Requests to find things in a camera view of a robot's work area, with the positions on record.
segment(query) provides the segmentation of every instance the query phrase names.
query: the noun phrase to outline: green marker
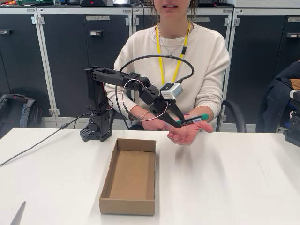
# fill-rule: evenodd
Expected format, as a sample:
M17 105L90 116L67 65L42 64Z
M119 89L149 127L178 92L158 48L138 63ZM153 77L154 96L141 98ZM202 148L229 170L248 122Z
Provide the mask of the green marker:
M186 126L186 125L190 125L190 124L193 124L193 123L198 123L198 122L201 122L201 121L205 121L205 120L208 120L209 119L209 115L204 113L200 116L196 116L196 117L192 117L192 118L189 118L189 119L186 119L186 120L183 120L183 121L176 121L179 125L181 126Z

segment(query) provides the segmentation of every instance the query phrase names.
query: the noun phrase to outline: mouth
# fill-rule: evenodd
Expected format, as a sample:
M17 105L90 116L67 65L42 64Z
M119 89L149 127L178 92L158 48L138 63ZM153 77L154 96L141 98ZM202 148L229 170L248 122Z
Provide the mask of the mouth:
M177 8L177 6L174 4L165 4L163 5L163 8Z

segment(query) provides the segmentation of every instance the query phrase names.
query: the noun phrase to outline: cabinet label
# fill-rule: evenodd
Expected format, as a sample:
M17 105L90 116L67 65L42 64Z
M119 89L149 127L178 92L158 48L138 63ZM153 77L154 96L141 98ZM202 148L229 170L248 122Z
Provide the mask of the cabinet label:
M134 12L134 13L142 13L142 10L140 10L139 8L134 8L134 9L133 9L133 12Z
M124 9L123 13L131 13L131 9Z
M300 17L289 17L288 22L300 22Z
M210 22L210 18L209 17L194 17L194 18L191 18L191 21L194 23Z
M237 10L235 10L235 13L236 14L243 14L243 10L242 9L237 9Z
M108 15L87 15L86 20L111 20Z
M231 13L232 11L232 9L223 9L223 13Z

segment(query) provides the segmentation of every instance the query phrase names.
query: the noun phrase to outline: white table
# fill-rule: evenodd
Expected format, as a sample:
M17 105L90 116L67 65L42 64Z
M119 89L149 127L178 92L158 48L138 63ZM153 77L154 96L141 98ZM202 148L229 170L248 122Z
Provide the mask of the white table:
M14 128L0 162L55 129ZM166 132L113 131L83 142L62 130L0 167L0 224L27 201L21 225L299 225L300 148L282 134L200 133L190 147ZM157 140L156 214L101 215L98 198L117 137Z

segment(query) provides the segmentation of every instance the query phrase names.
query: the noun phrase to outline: hand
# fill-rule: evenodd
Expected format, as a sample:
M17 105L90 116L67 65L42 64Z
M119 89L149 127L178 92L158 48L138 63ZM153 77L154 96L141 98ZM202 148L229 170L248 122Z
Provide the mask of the hand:
M183 126L181 128L167 127L169 134L168 138L175 144L179 145L191 145L199 132L199 129L203 129L208 133L213 132L213 127L206 121L194 123L191 125Z
M155 116L152 113L147 113L143 120L152 119ZM142 122L142 127L145 130L166 130L166 124L160 119L154 119L146 122Z

